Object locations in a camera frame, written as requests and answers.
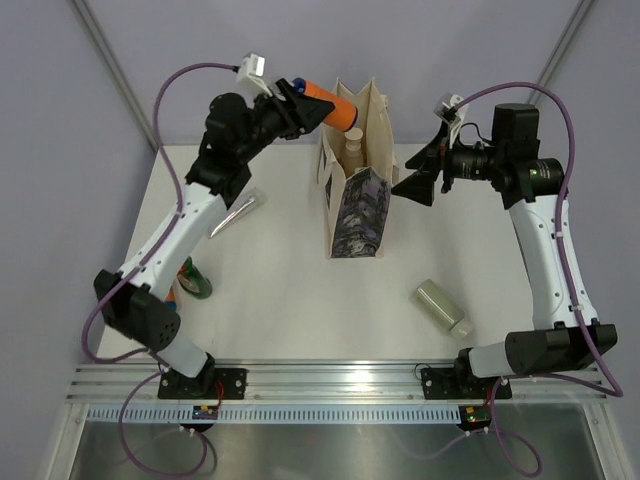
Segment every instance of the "orange cylinder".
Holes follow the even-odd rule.
[[[296,78],[293,81],[293,86],[298,92],[304,93],[308,97],[325,100],[335,105],[336,108],[333,112],[324,119],[325,124],[341,132],[351,130],[356,125],[358,109],[351,102],[302,78]]]

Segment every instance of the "gray wall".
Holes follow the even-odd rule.
[[[596,4],[553,90],[576,129],[571,229],[585,284],[601,321],[618,327],[607,362],[625,397],[611,403],[640,474],[640,3]],[[542,153],[564,160],[567,137],[555,105],[542,108]]]
[[[142,107],[151,112],[164,79],[194,62],[239,62],[255,50],[267,77],[297,76],[361,88],[375,76],[390,97],[396,141],[427,140],[433,106],[448,90],[471,92],[535,80],[577,0],[87,0]],[[208,102],[235,90],[228,72],[193,73],[167,95],[170,143],[201,139]],[[507,92],[474,105],[490,118]]]
[[[152,152],[64,0],[0,8],[0,477],[33,479]]]

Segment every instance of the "beige bottle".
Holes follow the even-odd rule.
[[[345,132],[344,137],[347,140],[340,156],[340,165],[344,169],[347,178],[356,173],[357,168],[366,166],[364,156],[362,154],[362,130],[357,127]]]

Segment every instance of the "metal beam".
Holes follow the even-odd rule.
[[[85,0],[69,0],[69,5],[71,5],[71,8],[78,17],[78,20],[84,27],[91,44],[96,49],[98,56],[100,57],[100,60],[104,63],[104,66],[106,67],[116,90],[129,110],[131,117],[138,125],[138,128],[140,128],[140,131],[147,139],[147,142],[149,142],[151,148],[156,151],[158,149],[158,145],[156,143],[155,136],[153,135],[153,129],[151,128],[149,119],[145,115],[138,99],[134,95],[129,82],[124,75],[124,71],[122,70],[122,67],[120,67],[118,60],[107,41],[104,31],[100,27],[100,23],[93,13],[93,10]]]
[[[578,2],[578,5],[576,5],[576,8],[571,14],[571,18],[569,18],[569,22],[564,27],[562,35],[560,35],[556,46],[553,48],[551,56],[542,69],[538,80],[536,80],[538,85],[547,87],[551,83],[551,80],[559,70],[560,65],[566,59],[566,54],[569,51],[569,48],[575,41],[578,32],[582,29],[587,16],[596,2],[597,0],[580,0]],[[540,102],[541,96],[542,94],[540,92],[532,90],[529,98],[527,99],[527,103],[537,105]]]

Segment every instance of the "green bottle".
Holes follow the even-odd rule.
[[[180,267],[178,281],[185,292],[199,299],[208,298],[213,292],[211,282],[200,273],[191,257],[187,257],[187,260]]]

